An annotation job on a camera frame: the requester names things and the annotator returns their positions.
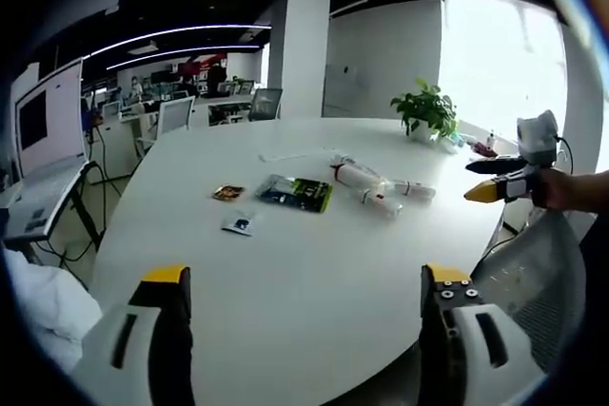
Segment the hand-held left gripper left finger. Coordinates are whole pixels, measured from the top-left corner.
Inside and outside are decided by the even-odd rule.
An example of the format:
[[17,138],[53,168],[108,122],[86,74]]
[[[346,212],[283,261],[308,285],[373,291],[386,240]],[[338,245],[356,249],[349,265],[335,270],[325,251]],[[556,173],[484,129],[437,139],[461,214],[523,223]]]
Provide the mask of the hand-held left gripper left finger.
[[191,405],[190,268],[154,268],[83,339],[71,378],[94,405]]

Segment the person's right hand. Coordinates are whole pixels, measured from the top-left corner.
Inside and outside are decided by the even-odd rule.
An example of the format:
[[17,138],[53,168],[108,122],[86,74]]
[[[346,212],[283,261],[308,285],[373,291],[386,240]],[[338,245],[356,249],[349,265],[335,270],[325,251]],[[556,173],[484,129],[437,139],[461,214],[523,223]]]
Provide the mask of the person's right hand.
[[538,183],[531,191],[534,206],[550,210],[579,210],[581,207],[579,179],[554,168],[542,169]]

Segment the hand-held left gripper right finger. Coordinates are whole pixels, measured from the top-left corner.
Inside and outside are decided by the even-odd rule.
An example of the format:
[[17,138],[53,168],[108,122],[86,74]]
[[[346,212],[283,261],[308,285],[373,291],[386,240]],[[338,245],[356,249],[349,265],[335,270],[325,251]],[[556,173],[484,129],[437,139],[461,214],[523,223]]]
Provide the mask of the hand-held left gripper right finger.
[[421,272],[420,405],[517,405],[545,379],[530,338],[462,271]]

